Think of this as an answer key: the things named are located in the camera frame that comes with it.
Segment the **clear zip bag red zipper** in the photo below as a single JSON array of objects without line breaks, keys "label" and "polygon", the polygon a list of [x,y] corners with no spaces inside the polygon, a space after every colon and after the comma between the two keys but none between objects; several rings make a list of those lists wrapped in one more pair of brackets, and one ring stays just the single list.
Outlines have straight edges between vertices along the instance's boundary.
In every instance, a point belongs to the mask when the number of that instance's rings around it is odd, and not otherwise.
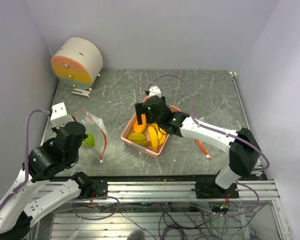
[{"label": "clear zip bag red zipper", "polygon": [[103,119],[94,116],[82,107],[75,115],[75,120],[86,128],[86,134],[92,134],[95,139],[94,148],[85,149],[80,147],[80,157],[94,159],[100,164],[104,163],[104,156],[108,145],[108,133],[104,125]]}]

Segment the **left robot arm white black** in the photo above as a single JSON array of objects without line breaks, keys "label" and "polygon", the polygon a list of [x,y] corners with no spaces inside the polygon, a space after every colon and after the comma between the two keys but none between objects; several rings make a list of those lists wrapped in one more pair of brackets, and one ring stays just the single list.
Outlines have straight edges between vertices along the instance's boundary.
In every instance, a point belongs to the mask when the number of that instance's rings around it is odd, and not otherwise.
[{"label": "left robot arm white black", "polygon": [[35,195],[58,173],[73,167],[88,137],[83,124],[71,121],[52,129],[56,136],[34,148],[0,201],[0,240],[21,240],[42,218],[71,200],[96,197],[102,190],[84,172],[41,198]]}]

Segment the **green round toy fruit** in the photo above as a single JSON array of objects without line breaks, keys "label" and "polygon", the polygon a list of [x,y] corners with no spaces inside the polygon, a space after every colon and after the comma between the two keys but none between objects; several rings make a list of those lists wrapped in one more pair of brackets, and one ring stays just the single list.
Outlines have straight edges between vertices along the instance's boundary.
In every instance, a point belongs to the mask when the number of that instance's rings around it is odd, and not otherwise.
[{"label": "green round toy fruit", "polygon": [[92,134],[88,133],[87,138],[82,141],[81,147],[84,149],[91,149],[95,147],[95,138]]}]

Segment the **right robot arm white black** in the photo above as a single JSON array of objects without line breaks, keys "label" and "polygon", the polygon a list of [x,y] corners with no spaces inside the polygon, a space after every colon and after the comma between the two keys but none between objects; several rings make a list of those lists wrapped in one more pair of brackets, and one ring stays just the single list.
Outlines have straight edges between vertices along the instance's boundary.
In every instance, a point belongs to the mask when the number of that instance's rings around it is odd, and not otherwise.
[{"label": "right robot arm white black", "polygon": [[139,124],[145,116],[148,124],[157,124],[160,130],[169,135],[199,140],[228,154],[228,165],[205,188],[207,194],[216,198],[223,197],[235,181],[249,177],[261,155],[256,139],[247,128],[239,131],[220,128],[197,120],[188,113],[173,112],[166,104],[166,99],[157,95],[136,103],[134,107]]}]

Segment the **yellow toy mango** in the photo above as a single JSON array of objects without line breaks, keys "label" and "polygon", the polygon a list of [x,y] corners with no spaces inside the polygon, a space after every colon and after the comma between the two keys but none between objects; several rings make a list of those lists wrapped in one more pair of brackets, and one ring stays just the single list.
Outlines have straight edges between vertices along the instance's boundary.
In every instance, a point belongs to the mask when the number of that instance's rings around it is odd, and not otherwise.
[{"label": "yellow toy mango", "polygon": [[143,134],[147,128],[147,120],[146,120],[146,116],[145,115],[142,115],[141,116],[141,119],[142,119],[142,124],[138,124],[138,120],[136,119],[134,122],[133,122],[133,131],[135,133],[138,133],[138,134]]}]

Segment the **pink plastic basket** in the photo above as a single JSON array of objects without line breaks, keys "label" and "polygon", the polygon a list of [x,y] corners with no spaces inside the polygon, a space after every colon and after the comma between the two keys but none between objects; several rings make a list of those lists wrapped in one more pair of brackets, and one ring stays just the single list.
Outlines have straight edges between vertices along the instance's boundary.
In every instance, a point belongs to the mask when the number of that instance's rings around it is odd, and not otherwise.
[{"label": "pink plastic basket", "polygon": [[163,130],[165,130],[167,133],[168,133],[168,136],[167,136],[167,139],[165,141],[165,143],[159,147],[158,149],[158,152],[154,152],[153,151],[153,148],[152,148],[152,145],[151,145],[151,142],[150,142],[150,137],[149,137],[149,134],[148,134],[148,125],[150,124],[147,124],[147,128],[146,130],[144,131],[144,135],[147,137],[147,142],[145,142],[143,145],[138,145],[136,143],[133,143],[131,141],[129,141],[127,139],[128,135],[131,134],[131,133],[134,133],[133,131],[133,124],[134,124],[134,121],[137,119],[136,117],[136,113],[134,113],[134,115],[132,116],[132,118],[129,120],[127,126],[125,127],[125,129],[123,130],[122,134],[121,134],[121,139],[123,140],[124,144],[126,144],[127,146],[130,146],[132,148],[135,148],[153,158],[158,158],[160,156],[160,154],[162,153],[163,151],[163,148],[165,147],[167,141],[168,141],[168,138],[170,137],[170,133],[174,133],[174,127],[176,127],[176,124],[173,123],[174,120],[176,120],[178,118],[178,116],[180,115],[180,109],[173,106],[173,105],[169,105],[167,104],[168,107],[170,108],[171,110],[171,117],[169,118],[169,121],[167,123],[167,125],[158,125],[160,128],[162,128]]}]

